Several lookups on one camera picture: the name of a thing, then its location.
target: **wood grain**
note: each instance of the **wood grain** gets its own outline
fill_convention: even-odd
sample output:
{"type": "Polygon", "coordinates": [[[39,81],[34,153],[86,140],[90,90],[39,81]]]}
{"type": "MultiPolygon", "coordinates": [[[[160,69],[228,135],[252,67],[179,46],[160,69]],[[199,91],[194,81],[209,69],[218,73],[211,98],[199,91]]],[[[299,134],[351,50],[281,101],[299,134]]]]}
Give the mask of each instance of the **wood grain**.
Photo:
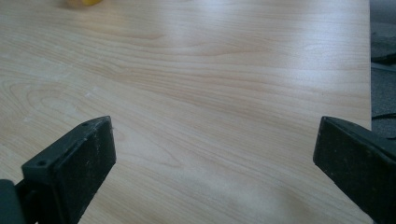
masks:
{"type": "Polygon", "coordinates": [[[110,115],[80,223],[371,223],[312,162],[369,75],[368,1],[0,0],[0,178],[110,115]]]}

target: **gray floor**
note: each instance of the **gray floor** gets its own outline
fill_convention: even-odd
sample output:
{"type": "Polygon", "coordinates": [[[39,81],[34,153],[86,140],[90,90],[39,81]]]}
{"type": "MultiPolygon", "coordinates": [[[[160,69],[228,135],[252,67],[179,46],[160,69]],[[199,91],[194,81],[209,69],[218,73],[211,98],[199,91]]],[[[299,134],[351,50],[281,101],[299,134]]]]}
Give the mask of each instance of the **gray floor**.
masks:
{"type": "MultiPolygon", "coordinates": [[[[396,53],[396,24],[372,21],[371,30],[372,58],[396,53]]],[[[372,67],[371,72],[373,116],[396,113],[396,66],[391,65],[389,71],[372,67]]],[[[373,120],[372,130],[384,137],[395,137],[396,119],[373,120]]]]}

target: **wooden table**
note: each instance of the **wooden table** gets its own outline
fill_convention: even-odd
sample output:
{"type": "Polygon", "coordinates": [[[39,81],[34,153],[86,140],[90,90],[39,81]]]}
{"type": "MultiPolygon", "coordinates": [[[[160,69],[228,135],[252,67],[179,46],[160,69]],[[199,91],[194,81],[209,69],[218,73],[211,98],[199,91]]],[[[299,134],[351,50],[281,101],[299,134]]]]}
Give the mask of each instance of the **wooden table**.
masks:
{"type": "Polygon", "coordinates": [[[370,128],[368,1],[0,0],[0,178],[110,115],[80,223],[371,223],[312,162],[370,128]]]}

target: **yellow object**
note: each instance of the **yellow object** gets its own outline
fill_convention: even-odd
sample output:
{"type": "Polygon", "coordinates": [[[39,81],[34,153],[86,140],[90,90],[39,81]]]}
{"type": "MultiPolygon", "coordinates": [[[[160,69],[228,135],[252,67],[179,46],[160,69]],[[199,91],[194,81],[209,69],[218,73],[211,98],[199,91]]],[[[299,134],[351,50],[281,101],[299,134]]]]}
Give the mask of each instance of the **yellow object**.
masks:
{"type": "Polygon", "coordinates": [[[99,2],[102,2],[102,0],[66,0],[66,1],[72,7],[89,7],[98,4],[99,2]]]}

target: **light wood surface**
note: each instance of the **light wood surface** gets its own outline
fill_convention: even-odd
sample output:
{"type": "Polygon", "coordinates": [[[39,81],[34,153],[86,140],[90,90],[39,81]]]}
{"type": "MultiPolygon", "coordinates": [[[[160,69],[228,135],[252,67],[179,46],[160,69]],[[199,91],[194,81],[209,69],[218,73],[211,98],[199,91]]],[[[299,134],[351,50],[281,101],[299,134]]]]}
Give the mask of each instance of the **light wood surface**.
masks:
{"type": "Polygon", "coordinates": [[[321,116],[370,128],[366,0],[0,0],[0,178],[110,115],[80,223],[371,223],[312,162],[321,116]]]}

